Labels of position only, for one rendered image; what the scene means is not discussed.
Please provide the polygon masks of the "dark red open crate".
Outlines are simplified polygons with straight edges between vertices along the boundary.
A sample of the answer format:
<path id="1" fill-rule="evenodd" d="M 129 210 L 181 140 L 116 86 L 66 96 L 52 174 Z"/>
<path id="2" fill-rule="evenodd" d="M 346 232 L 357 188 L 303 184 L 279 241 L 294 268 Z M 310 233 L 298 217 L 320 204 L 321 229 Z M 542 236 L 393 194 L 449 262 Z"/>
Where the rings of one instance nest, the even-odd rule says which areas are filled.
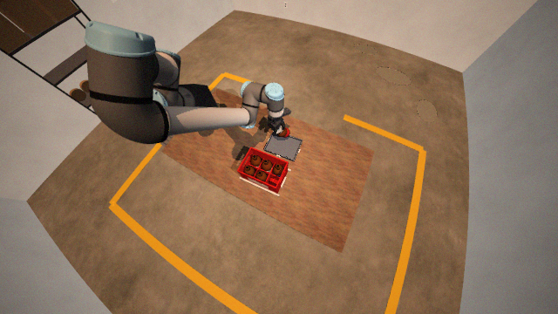
<path id="1" fill-rule="evenodd" d="M 261 162 L 261 164 L 260 164 L 259 167 L 254 167 L 254 166 L 252 166 L 252 164 L 251 164 L 251 158 L 253 157 L 253 155 L 258 155 L 258 156 L 260 156 L 261 159 L 262 159 L 262 162 L 263 162 L 264 160 L 270 160 L 270 161 L 271 161 L 271 163 L 272 163 L 272 169 L 271 169 L 270 173 L 269 173 L 269 172 L 266 172 L 266 171 L 264 171 L 264 170 L 262 170 L 262 162 Z M 247 160 L 247 161 L 246 161 L 246 160 Z M 246 163 L 245 163 L 245 161 L 246 161 Z M 259 151 L 259 150 L 257 150 L 257 149 L 256 149 L 254 152 L 252 152 L 251 154 L 249 154 L 248 159 L 246 158 L 245 161 L 243 162 L 243 164 L 244 164 L 244 163 L 245 163 L 245 164 L 244 164 L 244 166 L 243 166 L 242 169 L 241 169 L 241 175 L 244 177 L 244 179 L 246 180 L 246 178 L 247 178 L 248 181 L 251 181 L 251 182 L 253 182 L 253 183 L 256 184 L 256 185 L 259 185 L 259 186 L 261 186 L 261 187 L 263 187 L 263 188 L 266 188 L 266 189 L 268 189 L 268 190 L 270 190 L 270 191 L 272 191 L 272 192 L 278 194 L 278 191 L 279 191 L 279 189 L 280 189 L 280 187 L 281 187 L 281 185 L 282 185 L 282 182 L 283 182 L 283 180 L 284 180 L 284 177 L 285 177 L 286 174 L 288 173 L 288 164 L 289 164 L 289 163 L 288 163 L 287 161 L 285 161 L 285 160 L 281 160 L 281 159 L 279 159 L 279 158 L 276 158 L 275 156 L 272 156 L 272 155 L 270 155 L 270 154 L 266 154 L 266 153 L 264 153 L 264 152 L 262 152 L 262 151 Z M 242 164 L 242 165 L 243 165 L 243 164 Z M 273 173 L 273 167 L 274 167 L 275 165 L 277 165 L 277 164 L 283 166 L 283 172 L 282 172 L 281 177 L 278 177 L 278 176 L 274 175 L 274 173 Z M 252 166 L 252 167 L 255 169 L 256 173 L 255 173 L 254 177 L 252 177 L 252 176 L 250 176 L 250 175 L 248 175 L 248 174 L 243 173 L 243 170 L 244 170 L 244 168 L 245 168 L 246 166 Z M 267 175 L 268 178 L 267 178 L 267 180 L 266 180 L 265 182 L 264 182 L 264 181 L 260 181 L 260 180 L 258 180 L 258 179 L 255 178 L 257 172 L 259 172 L 259 171 L 263 171 L 263 172 L 266 173 L 266 175 Z M 286 171 L 286 173 L 285 173 L 285 171 Z M 248 175 L 248 176 L 246 176 L 246 175 Z M 245 177 L 246 177 L 246 178 L 245 178 Z M 251 178 L 251 177 L 252 177 L 252 178 Z M 267 184 L 268 184 L 268 185 L 267 185 Z M 270 186 L 271 186 L 271 187 L 270 187 Z M 274 189 L 273 189 L 273 188 L 274 188 Z"/>

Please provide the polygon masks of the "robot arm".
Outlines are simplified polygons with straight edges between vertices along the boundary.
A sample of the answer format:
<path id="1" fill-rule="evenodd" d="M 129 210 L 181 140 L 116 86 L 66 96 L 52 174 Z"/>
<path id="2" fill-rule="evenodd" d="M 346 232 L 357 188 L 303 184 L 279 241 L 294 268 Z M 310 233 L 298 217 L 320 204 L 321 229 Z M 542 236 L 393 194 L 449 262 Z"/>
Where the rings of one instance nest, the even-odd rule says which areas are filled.
<path id="1" fill-rule="evenodd" d="M 254 81 L 242 84 L 242 108 L 195 106 L 193 94 L 179 87 L 180 56 L 156 48 L 150 35 L 90 21 L 84 40 L 92 108 L 106 126 L 128 140 L 156 144 L 169 134 L 254 128 L 260 102 L 267 104 L 271 117 L 291 114 L 284 108 L 281 85 Z"/>

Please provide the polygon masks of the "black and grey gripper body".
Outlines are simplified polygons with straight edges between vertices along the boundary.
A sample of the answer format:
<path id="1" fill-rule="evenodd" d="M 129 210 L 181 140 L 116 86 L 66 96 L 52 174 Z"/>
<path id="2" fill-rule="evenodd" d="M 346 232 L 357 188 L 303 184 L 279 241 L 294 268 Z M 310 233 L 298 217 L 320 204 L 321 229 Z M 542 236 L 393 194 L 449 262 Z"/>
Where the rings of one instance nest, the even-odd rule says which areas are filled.
<path id="1" fill-rule="evenodd" d="M 269 126 L 272 130 L 276 132 L 284 122 L 284 119 L 280 117 L 274 118 L 268 115 L 267 126 Z"/>

